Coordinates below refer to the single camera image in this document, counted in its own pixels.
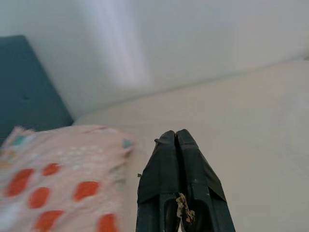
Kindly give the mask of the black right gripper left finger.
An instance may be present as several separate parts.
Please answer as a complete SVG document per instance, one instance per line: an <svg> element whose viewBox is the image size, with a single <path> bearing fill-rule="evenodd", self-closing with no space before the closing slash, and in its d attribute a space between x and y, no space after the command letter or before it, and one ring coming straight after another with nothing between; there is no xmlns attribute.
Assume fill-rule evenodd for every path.
<svg viewBox="0 0 309 232"><path fill-rule="evenodd" d="M155 139L155 147L138 186L137 232L176 232L176 199L180 192L179 162L175 132L169 130Z"/></svg>

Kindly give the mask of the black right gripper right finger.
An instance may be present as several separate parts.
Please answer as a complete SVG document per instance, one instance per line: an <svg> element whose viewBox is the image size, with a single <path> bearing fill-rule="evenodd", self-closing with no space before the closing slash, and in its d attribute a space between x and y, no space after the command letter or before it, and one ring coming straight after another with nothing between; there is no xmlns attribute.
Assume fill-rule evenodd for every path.
<svg viewBox="0 0 309 232"><path fill-rule="evenodd" d="M194 213L182 219L186 232L234 232L235 226L220 179L186 129L177 132L177 146L186 184L186 203Z"/></svg>

